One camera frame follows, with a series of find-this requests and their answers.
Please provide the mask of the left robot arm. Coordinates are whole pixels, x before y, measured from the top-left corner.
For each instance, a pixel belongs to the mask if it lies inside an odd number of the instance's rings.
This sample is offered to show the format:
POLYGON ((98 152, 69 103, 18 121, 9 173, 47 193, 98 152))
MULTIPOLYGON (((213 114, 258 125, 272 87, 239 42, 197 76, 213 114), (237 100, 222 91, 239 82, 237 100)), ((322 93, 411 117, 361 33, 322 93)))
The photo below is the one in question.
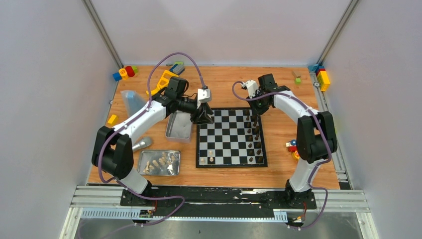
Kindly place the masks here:
POLYGON ((196 97, 185 96, 188 81, 171 77, 168 86, 152 95, 146 105, 126 121, 113 128, 102 126, 96 136, 92 165, 100 172, 112 175, 141 206, 152 201, 150 182, 134 169, 133 145, 155 124, 170 114, 180 111, 190 114, 194 124, 213 123, 213 112, 208 105, 211 91, 207 86, 198 89, 196 97))

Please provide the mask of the tin lid with light pieces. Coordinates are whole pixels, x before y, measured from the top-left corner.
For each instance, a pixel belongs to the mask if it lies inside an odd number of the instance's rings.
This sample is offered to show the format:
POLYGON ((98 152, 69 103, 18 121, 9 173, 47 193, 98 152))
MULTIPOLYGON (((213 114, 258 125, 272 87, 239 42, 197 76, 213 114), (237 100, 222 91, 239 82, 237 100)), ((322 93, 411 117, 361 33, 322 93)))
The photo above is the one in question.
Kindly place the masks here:
POLYGON ((180 151, 144 150, 140 153, 137 171, 146 176, 177 176, 180 161, 180 151))

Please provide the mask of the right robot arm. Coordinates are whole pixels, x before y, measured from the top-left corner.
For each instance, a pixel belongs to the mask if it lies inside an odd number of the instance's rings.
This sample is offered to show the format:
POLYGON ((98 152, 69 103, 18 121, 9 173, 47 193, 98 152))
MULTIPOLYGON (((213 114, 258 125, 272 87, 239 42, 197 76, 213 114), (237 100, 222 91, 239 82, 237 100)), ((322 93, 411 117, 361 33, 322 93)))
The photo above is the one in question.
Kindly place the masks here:
POLYGON ((255 115, 264 114, 270 107, 284 112, 297 125, 296 148, 298 164, 286 182, 283 200, 296 208, 309 199, 312 182, 320 166, 328 163, 337 150, 333 116, 319 112, 299 100, 286 86, 278 86, 272 74, 257 81, 248 80, 242 88, 248 92, 247 101, 255 115))

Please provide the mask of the black silver chess board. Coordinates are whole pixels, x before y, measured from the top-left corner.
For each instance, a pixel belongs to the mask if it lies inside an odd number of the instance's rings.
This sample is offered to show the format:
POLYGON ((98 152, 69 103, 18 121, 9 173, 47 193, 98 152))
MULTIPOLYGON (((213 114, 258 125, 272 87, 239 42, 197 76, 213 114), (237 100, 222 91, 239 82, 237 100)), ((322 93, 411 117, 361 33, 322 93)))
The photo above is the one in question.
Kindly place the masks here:
POLYGON ((268 166, 261 117, 251 108, 213 108, 211 118, 197 126, 197 168, 268 166))

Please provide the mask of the tin box with dark pieces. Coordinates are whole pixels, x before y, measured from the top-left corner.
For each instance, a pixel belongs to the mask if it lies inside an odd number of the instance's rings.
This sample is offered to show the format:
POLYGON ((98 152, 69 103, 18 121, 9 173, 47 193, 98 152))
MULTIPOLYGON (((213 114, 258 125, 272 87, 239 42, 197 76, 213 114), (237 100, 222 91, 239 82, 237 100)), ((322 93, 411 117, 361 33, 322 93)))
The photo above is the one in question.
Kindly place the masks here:
POLYGON ((193 123, 189 113, 176 111, 169 115, 165 137, 170 142, 190 143, 193 123))

